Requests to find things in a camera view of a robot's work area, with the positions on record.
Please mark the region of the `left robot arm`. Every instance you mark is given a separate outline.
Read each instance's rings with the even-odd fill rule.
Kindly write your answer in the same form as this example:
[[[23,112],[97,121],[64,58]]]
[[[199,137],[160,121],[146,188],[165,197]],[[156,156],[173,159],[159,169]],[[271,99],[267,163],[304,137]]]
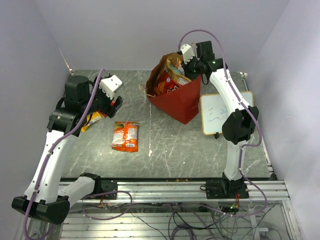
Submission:
[[[69,77],[64,97],[49,116],[45,147],[35,175],[24,195],[13,199],[13,209],[30,218],[60,225],[77,201],[101,195],[101,177],[93,173],[82,173],[63,188],[59,184],[69,149],[87,123],[87,116],[100,111],[113,118],[123,103],[122,97],[115,97],[122,84],[111,74],[104,76],[98,87],[85,76]]]

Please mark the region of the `orange Fox's candy bag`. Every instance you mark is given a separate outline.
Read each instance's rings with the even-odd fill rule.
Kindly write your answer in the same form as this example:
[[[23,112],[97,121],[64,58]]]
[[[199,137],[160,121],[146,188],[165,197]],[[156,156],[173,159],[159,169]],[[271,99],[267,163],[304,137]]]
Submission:
[[[177,58],[176,63],[175,63],[175,68],[178,69],[179,71],[181,71],[183,69],[182,63],[183,63],[183,61],[181,59]]]

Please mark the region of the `small red snack packet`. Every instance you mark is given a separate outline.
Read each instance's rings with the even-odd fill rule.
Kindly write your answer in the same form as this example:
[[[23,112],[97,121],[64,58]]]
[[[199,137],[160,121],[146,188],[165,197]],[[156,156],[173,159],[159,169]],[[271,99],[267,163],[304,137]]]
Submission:
[[[116,103],[116,101],[113,99],[113,100],[110,102],[109,105],[107,105],[106,107],[104,107],[104,108],[102,108],[102,109],[99,109],[98,112],[99,112],[102,116],[104,116],[105,118],[106,118],[106,117],[109,117],[110,119],[112,119],[112,118],[115,116],[116,112],[117,112],[117,111],[115,110],[115,108],[114,108],[115,103]]]

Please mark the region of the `brown paper snack bag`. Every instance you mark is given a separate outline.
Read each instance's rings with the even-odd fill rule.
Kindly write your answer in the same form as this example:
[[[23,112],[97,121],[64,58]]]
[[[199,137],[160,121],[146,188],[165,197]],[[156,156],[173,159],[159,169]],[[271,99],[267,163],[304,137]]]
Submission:
[[[184,86],[191,82],[191,80],[185,76],[184,69],[179,71],[175,68],[178,57],[168,57],[166,59],[166,67],[165,70],[168,73],[169,77],[173,79],[177,84]]]

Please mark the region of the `red Doritos bag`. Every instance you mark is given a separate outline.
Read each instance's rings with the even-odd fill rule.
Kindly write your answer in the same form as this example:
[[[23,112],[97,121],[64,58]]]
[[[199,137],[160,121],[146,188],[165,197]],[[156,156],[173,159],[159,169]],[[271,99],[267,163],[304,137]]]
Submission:
[[[176,74],[164,70],[154,83],[154,96],[159,97],[181,87],[182,85],[177,80]]]

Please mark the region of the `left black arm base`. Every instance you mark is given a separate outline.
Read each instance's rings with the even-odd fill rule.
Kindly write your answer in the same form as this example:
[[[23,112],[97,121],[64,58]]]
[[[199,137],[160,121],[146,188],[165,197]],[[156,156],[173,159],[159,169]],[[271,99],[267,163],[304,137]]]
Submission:
[[[101,193],[106,192],[114,192],[118,190],[118,184],[117,182],[113,180],[102,180],[101,181]],[[116,200],[117,199],[117,193],[112,193],[108,195],[103,196],[106,200]]]

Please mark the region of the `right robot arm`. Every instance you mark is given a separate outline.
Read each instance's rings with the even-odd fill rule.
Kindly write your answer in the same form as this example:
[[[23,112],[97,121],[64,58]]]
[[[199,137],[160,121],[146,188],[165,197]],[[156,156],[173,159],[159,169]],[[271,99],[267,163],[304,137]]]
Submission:
[[[183,57],[184,72],[205,75],[218,90],[227,108],[228,117],[222,125],[222,134],[227,140],[227,162],[222,174],[220,192],[224,197],[231,198],[245,185],[243,157],[257,127],[259,110],[242,97],[225,59],[215,57],[212,43],[205,41],[196,46],[197,52],[202,54],[199,58],[189,44],[181,45],[178,49]]]

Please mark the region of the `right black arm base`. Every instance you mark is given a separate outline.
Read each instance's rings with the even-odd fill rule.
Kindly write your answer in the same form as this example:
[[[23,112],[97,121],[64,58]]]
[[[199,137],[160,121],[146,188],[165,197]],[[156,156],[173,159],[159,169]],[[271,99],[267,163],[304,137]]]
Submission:
[[[202,184],[200,190],[204,191],[207,199],[248,199],[249,192],[247,185],[242,183],[236,187],[227,187],[221,180],[207,181]]]

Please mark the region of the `red paper bag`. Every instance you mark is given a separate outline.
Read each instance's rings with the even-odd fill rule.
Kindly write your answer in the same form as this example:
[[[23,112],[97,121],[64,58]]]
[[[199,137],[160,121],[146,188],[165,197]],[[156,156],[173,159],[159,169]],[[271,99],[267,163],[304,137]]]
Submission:
[[[180,58],[182,56],[173,52],[162,56],[159,63],[153,68],[143,89],[149,101],[159,110],[168,114],[182,124],[189,123],[199,113],[199,100],[201,91],[201,77],[190,79],[191,82],[161,96],[154,95],[154,83],[165,70],[168,57]]]

